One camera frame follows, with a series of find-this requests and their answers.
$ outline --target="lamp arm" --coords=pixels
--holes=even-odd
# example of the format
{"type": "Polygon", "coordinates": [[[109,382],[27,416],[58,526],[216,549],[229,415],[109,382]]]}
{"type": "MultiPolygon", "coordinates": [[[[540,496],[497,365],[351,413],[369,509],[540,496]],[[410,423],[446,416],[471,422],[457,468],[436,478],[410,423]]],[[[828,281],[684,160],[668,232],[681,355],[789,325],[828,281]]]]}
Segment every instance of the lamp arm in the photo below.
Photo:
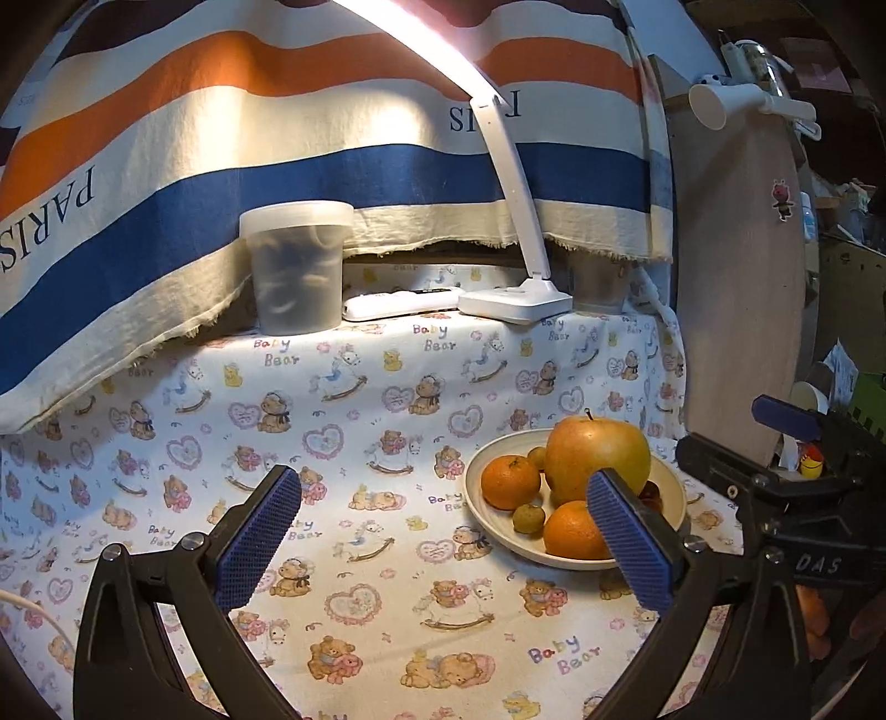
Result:
{"type": "Polygon", "coordinates": [[[495,97],[472,98],[470,107],[477,118],[495,173],[504,191],[504,200],[523,251],[526,271],[531,278],[547,280],[551,277],[551,270],[539,217],[526,182],[523,163],[517,154],[517,146],[505,128],[501,101],[495,97]]]}

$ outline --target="apple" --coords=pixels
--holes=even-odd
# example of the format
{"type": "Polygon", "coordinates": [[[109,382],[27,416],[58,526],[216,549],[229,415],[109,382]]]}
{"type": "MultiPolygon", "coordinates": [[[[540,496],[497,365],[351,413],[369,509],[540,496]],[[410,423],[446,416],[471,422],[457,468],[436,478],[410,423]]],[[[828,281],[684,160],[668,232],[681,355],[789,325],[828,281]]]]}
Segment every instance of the apple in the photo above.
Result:
{"type": "Polygon", "coordinates": [[[545,477],[560,503],[587,499],[587,481],[611,467],[640,495],[652,457],[640,428],[621,420],[570,416],[558,422],[545,449],[545,477]]]}

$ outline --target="white wall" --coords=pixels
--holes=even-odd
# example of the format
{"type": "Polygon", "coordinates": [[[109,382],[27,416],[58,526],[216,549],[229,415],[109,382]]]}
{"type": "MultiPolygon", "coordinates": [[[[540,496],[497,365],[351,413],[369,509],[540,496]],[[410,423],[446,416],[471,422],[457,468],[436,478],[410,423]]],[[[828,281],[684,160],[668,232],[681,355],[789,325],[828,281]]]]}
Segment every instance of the white wall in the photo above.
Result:
{"type": "Polygon", "coordinates": [[[657,55],[690,82],[724,72],[718,53],[678,0],[621,0],[621,5],[646,54],[657,55]]]}

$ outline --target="baby bear print tablecloth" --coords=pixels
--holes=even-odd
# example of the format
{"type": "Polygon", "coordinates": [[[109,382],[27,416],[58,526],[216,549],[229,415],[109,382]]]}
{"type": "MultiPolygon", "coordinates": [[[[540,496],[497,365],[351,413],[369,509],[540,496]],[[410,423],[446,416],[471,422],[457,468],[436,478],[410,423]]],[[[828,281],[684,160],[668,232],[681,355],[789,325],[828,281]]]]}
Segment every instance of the baby bear print tablecloth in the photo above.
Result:
{"type": "MultiPolygon", "coordinates": [[[[248,607],[231,620],[314,720],[578,718],[656,617],[618,572],[536,566],[491,543],[463,505],[473,452],[589,408],[642,427],[672,461],[684,362],[651,315],[566,315],[531,328],[456,312],[167,346],[2,447],[0,586],[72,638],[102,547],[173,547],[208,531],[274,464],[303,505],[248,607]]],[[[739,544],[725,498],[690,479],[696,532],[739,544]]],[[[220,707],[171,607],[191,690],[220,707]]],[[[672,699],[691,695],[723,614],[672,699]]],[[[73,652],[30,612],[0,631],[71,717],[73,652]]]]}

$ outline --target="patterned fabric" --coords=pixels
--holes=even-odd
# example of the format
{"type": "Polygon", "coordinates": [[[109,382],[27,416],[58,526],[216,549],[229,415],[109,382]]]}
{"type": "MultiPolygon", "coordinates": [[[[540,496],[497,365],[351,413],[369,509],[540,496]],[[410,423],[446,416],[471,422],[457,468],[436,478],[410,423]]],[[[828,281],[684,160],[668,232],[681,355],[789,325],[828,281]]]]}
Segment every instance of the patterned fabric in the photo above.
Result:
{"type": "MultiPolygon", "coordinates": [[[[231,620],[305,716],[579,718],[656,616],[618,573],[541,567],[489,542],[463,476],[493,439],[585,407],[643,427],[672,463],[678,347],[676,326],[651,315],[516,329],[457,313],[170,343],[0,440],[0,587],[50,608],[76,642],[102,547],[162,550],[208,531],[282,463],[299,472],[303,507],[231,620]]],[[[679,477],[695,532],[737,549],[734,508],[679,477]]],[[[161,616],[191,690],[218,708],[175,612],[161,616]]],[[[691,696],[722,614],[709,627],[669,706],[691,696]]],[[[9,605],[0,631],[70,718],[70,649],[9,605]]]]}
{"type": "MultiPolygon", "coordinates": [[[[430,5],[511,102],[545,233],[668,259],[664,114],[620,11],[430,5]]],[[[323,0],[98,4],[0,125],[0,337],[15,348],[0,356],[0,432],[214,319],[249,272],[247,209],[347,201],[348,254],[516,240],[464,94],[323,0]]]]}

